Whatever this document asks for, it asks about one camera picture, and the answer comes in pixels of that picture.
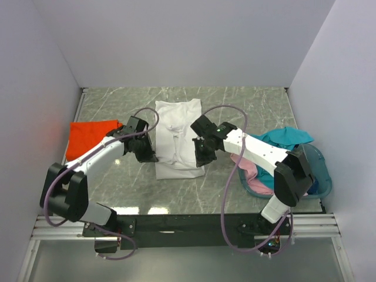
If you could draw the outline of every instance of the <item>marble surface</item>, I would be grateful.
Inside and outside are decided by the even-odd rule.
[[[249,116],[247,133],[259,135],[284,126],[296,127],[283,88],[89,88],[85,91],[79,122],[118,119],[126,123],[137,109],[155,108],[156,100],[184,102],[199,98],[203,111],[229,103],[244,109]],[[207,116],[217,124],[224,121],[236,126],[243,124],[241,114],[233,109],[217,109]],[[152,112],[142,111],[139,117],[154,123]],[[150,133],[150,138],[155,141],[155,132]],[[128,154],[97,175],[89,186],[89,197],[123,214],[219,213],[224,184],[233,165],[228,153],[218,151],[217,160],[205,167],[206,174],[202,177],[156,180],[153,163],[138,163],[133,154]],[[226,212],[259,212],[266,203],[266,199],[248,194],[238,175],[233,177]],[[293,210],[321,212],[320,200],[303,200]]]

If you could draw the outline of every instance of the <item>orange towel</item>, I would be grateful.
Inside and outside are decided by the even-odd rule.
[[[71,161],[81,157],[102,141],[107,133],[120,126],[122,124],[118,120],[71,122],[66,159]]]

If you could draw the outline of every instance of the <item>pink cloth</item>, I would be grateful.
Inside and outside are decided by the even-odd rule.
[[[231,160],[236,162],[239,159],[239,156],[231,154],[230,158]],[[253,162],[242,157],[239,163],[239,167],[241,169],[244,169],[244,174],[246,175],[248,186],[253,191],[255,191],[257,194],[262,195],[274,195],[274,190],[266,187],[261,181],[259,181],[259,179],[256,179],[257,167]]]

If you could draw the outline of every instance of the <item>turquoise fabric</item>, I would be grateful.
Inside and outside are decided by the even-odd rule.
[[[258,140],[268,143],[274,147],[293,150],[297,144],[305,144],[313,141],[308,132],[298,130],[292,127],[274,129],[263,135],[252,135]],[[261,167],[257,166],[257,178],[270,189],[274,189],[274,178]]]

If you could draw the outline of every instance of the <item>teal basket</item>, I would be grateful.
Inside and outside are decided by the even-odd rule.
[[[303,199],[317,199],[317,198],[325,198],[329,195],[332,189],[332,181],[331,177],[329,176],[329,172],[327,166],[325,165],[325,158],[323,154],[318,150],[315,146],[311,144],[303,144],[302,145],[305,155],[307,156],[308,163],[311,166],[313,175],[316,177],[318,181],[318,189],[316,194],[304,196]],[[239,178],[241,181],[241,185],[254,197],[270,199],[271,195],[262,195],[258,194],[253,191],[247,183],[246,175],[243,169],[238,168]]]

